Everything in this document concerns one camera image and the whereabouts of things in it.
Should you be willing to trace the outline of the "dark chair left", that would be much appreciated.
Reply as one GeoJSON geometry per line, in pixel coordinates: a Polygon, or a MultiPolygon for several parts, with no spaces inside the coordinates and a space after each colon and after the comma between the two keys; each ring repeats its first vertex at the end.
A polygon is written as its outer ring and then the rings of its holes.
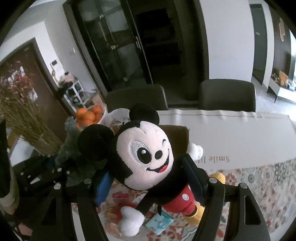
{"type": "Polygon", "coordinates": [[[126,87],[107,94],[105,103],[109,112],[118,108],[130,109],[134,104],[143,102],[156,110],[168,110],[164,88],[159,84],[148,84],[142,87],[126,87]]]}

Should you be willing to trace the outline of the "white shoe rack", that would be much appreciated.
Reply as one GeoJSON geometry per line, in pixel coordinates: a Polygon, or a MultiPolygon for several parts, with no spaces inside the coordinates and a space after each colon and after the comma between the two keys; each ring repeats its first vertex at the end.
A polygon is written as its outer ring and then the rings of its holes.
{"type": "Polygon", "coordinates": [[[58,93],[66,99],[74,111],[79,108],[86,108],[89,101],[89,94],[84,90],[77,77],[65,72],[58,82],[58,93]]]}

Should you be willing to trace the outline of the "patterned tablecloth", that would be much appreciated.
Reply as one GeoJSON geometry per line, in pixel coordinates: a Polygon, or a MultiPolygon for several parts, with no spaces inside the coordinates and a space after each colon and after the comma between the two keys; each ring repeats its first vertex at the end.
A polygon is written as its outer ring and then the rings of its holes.
{"type": "Polygon", "coordinates": [[[295,219],[295,127],[279,113],[163,110],[162,125],[185,126],[201,145],[197,166],[222,172],[229,185],[246,183],[265,218],[271,240],[283,240],[295,219]]]}

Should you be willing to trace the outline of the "Mickey Mouse plush toy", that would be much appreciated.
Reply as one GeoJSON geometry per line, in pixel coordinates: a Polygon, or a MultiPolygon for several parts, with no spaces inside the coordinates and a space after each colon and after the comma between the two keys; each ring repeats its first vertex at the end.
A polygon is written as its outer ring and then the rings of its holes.
{"type": "Polygon", "coordinates": [[[126,237],[138,234],[154,204],[182,214],[189,224],[197,226],[204,212],[201,199],[192,193],[182,160],[173,156],[168,136],[159,127],[158,112],[149,104],[137,103],[130,109],[129,118],[117,133],[93,124],[78,137],[81,154],[106,160],[109,173],[121,184],[145,191],[136,207],[121,208],[120,232],[126,237]]]}

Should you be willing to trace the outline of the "brown cardboard box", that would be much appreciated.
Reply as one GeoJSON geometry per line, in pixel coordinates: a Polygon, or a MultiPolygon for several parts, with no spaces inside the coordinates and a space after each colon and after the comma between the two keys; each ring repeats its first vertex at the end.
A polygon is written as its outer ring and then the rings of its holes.
{"type": "Polygon", "coordinates": [[[166,133],[175,159],[187,153],[189,130],[185,126],[159,125],[166,133]]]}

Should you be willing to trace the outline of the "green knitted glove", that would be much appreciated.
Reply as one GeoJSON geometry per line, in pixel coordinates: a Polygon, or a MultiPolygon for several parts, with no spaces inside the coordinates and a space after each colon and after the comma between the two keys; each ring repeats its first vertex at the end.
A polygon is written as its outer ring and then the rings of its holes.
{"type": "Polygon", "coordinates": [[[65,121],[66,139],[55,158],[56,167],[66,175],[66,186],[76,186],[86,178],[92,178],[95,166],[87,161],[78,150],[80,130],[71,116],[65,121]]]}

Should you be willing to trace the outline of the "dried flower bunch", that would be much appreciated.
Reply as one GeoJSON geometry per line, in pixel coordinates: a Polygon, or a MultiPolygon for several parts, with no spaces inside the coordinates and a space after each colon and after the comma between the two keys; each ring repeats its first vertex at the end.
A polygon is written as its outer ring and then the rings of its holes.
{"type": "Polygon", "coordinates": [[[62,142],[46,124],[46,112],[38,103],[31,77],[19,61],[1,70],[1,117],[42,155],[55,155],[62,142]]]}

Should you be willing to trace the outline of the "dark chair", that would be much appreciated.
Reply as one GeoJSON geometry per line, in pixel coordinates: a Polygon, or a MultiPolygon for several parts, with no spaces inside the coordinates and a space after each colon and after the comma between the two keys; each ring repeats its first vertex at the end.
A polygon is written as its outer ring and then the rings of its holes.
{"type": "Polygon", "coordinates": [[[199,87],[198,108],[255,112],[255,87],[253,83],[243,80],[205,80],[199,87]]]}
{"type": "Polygon", "coordinates": [[[148,84],[142,87],[126,87],[107,94],[105,103],[109,112],[118,108],[130,109],[134,104],[143,102],[156,110],[168,110],[164,88],[159,84],[148,84]]]}

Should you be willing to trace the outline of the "light blue tissue pack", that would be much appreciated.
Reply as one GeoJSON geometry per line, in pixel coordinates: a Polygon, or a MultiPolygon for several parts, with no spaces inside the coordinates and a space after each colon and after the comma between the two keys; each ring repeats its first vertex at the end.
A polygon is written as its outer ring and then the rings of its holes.
{"type": "Polygon", "coordinates": [[[165,211],[155,214],[146,224],[145,227],[155,235],[160,235],[174,220],[174,217],[165,211]]]}

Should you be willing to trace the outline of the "white tv cabinet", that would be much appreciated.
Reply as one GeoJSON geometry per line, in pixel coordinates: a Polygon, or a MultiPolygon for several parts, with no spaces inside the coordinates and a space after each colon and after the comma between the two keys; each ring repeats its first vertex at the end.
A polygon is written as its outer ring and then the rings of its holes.
{"type": "Polygon", "coordinates": [[[282,98],[295,103],[295,91],[291,91],[279,86],[272,78],[270,78],[268,90],[271,90],[275,95],[274,103],[276,103],[278,98],[282,98]]]}

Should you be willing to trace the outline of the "dark chair right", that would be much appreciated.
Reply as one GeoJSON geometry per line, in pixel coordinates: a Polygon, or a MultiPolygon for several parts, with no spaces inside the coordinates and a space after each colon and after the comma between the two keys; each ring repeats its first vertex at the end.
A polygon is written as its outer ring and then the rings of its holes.
{"type": "Polygon", "coordinates": [[[255,112],[255,87],[253,83],[243,80],[205,80],[199,87],[198,108],[255,112]]]}

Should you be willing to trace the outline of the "orange fruit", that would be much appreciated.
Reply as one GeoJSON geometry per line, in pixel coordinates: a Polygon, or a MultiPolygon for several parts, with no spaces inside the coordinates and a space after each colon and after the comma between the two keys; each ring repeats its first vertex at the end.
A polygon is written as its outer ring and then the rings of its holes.
{"type": "Polygon", "coordinates": [[[83,116],[82,116],[83,120],[91,120],[94,121],[96,116],[95,113],[93,113],[92,111],[86,111],[83,116]]]}
{"type": "Polygon", "coordinates": [[[81,120],[81,119],[83,119],[83,116],[84,116],[84,114],[87,112],[87,109],[86,108],[79,108],[79,109],[77,109],[77,111],[76,111],[76,118],[78,119],[78,120],[81,120]]]}
{"type": "Polygon", "coordinates": [[[90,126],[90,125],[93,125],[94,121],[93,120],[90,120],[90,119],[85,119],[85,120],[80,120],[79,121],[79,126],[90,126]]]}
{"type": "Polygon", "coordinates": [[[103,107],[100,105],[94,105],[91,109],[91,111],[97,115],[97,114],[104,114],[104,110],[103,107]]]}

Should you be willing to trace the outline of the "dark glass cabinet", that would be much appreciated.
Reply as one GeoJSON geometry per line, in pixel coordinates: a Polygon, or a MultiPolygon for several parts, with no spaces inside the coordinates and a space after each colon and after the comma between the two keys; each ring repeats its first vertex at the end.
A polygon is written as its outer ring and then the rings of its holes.
{"type": "Polygon", "coordinates": [[[200,1],[65,1],[63,10],[103,94],[157,83],[197,99],[209,76],[200,1]]]}

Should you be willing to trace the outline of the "white basket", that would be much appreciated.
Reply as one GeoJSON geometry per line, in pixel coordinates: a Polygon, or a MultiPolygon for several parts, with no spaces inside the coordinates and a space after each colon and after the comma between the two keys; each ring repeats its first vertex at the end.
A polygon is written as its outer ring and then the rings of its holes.
{"type": "MultiPolygon", "coordinates": [[[[93,106],[91,106],[89,108],[86,108],[87,111],[91,111],[92,107],[93,106]]],[[[107,110],[106,110],[106,107],[105,106],[102,105],[102,107],[103,107],[103,110],[104,110],[104,114],[97,114],[97,115],[95,115],[96,118],[95,118],[93,124],[99,124],[99,125],[104,125],[105,124],[105,118],[107,117],[107,110]]],[[[77,118],[75,118],[74,121],[75,121],[77,127],[81,127],[81,128],[82,127],[85,127],[85,126],[79,126],[79,121],[80,120],[78,120],[77,118]]]]}

